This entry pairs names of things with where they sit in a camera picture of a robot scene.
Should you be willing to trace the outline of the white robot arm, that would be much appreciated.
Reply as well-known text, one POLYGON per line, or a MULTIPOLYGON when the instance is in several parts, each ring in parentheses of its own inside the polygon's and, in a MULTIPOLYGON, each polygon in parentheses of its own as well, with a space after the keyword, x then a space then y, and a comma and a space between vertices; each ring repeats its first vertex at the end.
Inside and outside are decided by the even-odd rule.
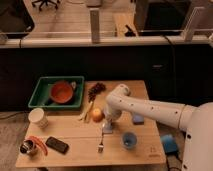
POLYGON ((130 97, 127 85, 119 84, 106 96, 107 124, 119 119, 123 111, 184 131, 182 171, 213 171, 213 102, 196 107, 138 99, 130 97))

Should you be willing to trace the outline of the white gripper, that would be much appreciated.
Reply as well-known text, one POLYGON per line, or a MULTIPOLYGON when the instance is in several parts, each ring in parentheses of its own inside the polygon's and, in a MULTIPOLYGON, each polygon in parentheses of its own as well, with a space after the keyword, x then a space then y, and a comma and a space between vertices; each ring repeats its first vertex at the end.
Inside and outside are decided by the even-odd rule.
POLYGON ((102 132, 104 134, 112 134, 112 123, 121 117, 122 112, 120 110, 111 109, 109 107, 105 107, 103 112, 105 115, 106 122, 102 126, 102 132))

